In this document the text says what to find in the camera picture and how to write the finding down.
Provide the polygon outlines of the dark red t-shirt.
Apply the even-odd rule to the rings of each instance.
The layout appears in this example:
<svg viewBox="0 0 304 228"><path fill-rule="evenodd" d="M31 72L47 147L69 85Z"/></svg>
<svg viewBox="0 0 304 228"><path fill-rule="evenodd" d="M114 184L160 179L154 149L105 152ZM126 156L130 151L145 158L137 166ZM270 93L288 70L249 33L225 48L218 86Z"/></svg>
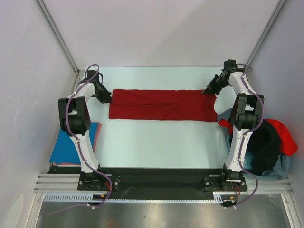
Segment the dark red t-shirt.
<svg viewBox="0 0 304 228"><path fill-rule="evenodd" d="M216 96L202 90L115 89L109 119L216 122Z"/></svg>

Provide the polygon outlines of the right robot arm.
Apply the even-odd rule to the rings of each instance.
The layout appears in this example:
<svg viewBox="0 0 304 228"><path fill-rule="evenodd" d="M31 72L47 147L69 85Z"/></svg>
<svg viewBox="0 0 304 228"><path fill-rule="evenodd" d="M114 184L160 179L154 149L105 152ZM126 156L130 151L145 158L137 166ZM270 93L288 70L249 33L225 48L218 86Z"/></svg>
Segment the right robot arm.
<svg viewBox="0 0 304 228"><path fill-rule="evenodd" d="M264 96L257 94L247 79L247 72L251 70L229 59L224 62L221 73L215 75L203 91L205 95L219 95L223 88L230 86L236 94L228 119L233 129L228 158L215 181L210 177L204 180L205 187L211 187L212 191L247 190L244 178L247 145L253 131L260 127L264 119Z"/></svg>

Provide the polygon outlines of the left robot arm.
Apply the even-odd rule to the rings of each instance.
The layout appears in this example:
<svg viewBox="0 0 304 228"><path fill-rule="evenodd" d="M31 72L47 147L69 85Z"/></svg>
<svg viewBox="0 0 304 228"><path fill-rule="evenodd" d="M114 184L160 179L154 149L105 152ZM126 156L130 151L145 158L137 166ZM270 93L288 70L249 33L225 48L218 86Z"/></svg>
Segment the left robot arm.
<svg viewBox="0 0 304 228"><path fill-rule="evenodd" d="M111 180L102 173L89 137L91 118L87 102L92 97L102 104L112 101L111 92L103 85L103 74L87 69L77 89L57 102L60 128L73 142L80 159L81 174L77 189L94 191L107 187L111 190Z"/></svg>

